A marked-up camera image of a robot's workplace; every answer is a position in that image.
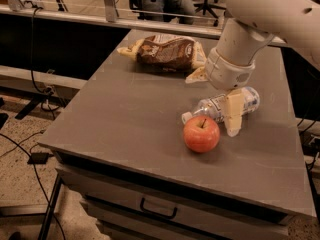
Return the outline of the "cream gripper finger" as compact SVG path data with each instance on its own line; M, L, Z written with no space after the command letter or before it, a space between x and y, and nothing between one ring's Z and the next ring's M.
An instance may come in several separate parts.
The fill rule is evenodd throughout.
M244 94L241 89L227 94L224 103L224 124L230 137L235 137L241 130L243 108Z
M199 67L194 72L189 74L185 82L187 84L197 83L197 82L206 82L208 80L206 70L204 67Z

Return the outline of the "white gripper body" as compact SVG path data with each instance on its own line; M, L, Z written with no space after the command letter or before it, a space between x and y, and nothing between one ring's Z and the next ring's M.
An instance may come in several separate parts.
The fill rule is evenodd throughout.
M255 64L239 66L228 62L216 48L210 51L205 63L208 81L219 90L231 90L245 86L254 69Z

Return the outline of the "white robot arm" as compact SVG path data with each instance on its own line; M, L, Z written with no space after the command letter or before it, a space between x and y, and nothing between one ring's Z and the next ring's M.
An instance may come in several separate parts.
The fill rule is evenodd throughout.
M208 81L227 92L222 102L224 124L236 136L242 124L245 86L255 69L255 56L278 37L320 68L320 6L311 0L226 0L231 17L206 60Z

